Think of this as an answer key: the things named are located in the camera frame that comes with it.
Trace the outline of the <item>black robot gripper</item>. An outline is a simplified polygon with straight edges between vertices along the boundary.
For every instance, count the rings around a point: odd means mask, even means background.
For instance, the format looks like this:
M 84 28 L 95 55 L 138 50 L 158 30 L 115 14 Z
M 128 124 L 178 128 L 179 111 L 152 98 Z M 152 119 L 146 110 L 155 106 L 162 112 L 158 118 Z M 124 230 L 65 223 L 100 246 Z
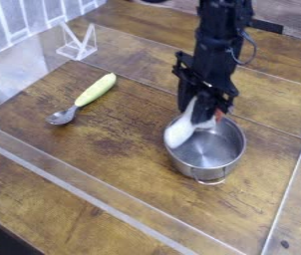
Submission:
M 245 29 L 253 18 L 251 0 L 199 0 L 199 18 L 194 32 L 194 51 L 175 53 L 176 62 L 172 73 L 178 77 L 176 105 L 183 113 L 195 97 L 190 121 L 194 125 L 215 118 L 221 120 L 227 113 L 227 102 L 238 96 L 231 75 L 238 65 L 243 41 L 254 44 Z

